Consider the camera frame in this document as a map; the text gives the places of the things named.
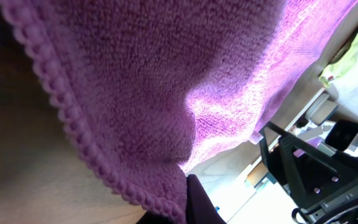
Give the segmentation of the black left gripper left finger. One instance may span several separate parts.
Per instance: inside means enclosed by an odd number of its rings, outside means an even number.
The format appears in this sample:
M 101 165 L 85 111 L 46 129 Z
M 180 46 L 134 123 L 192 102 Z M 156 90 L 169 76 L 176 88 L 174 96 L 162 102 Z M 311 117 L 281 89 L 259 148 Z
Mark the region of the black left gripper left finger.
M 146 212 L 136 224 L 172 224 L 171 220 L 167 217 L 156 215 L 152 212 Z

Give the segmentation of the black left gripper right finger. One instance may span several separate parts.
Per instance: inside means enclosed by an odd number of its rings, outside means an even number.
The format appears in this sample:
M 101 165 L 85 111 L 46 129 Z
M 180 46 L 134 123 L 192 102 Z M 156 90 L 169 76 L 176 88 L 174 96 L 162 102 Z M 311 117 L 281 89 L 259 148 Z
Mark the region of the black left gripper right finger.
M 188 224 L 226 224 L 194 174 L 187 178 L 186 221 Z

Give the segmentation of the purple microfibre cloth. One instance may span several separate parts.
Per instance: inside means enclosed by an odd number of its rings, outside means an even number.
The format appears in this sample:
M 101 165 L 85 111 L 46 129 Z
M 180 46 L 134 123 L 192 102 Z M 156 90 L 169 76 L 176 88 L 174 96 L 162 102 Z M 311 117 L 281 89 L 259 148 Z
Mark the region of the purple microfibre cloth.
M 355 1 L 5 0 L 79 156 L 186 222 L 186 172 L 253 137 Z

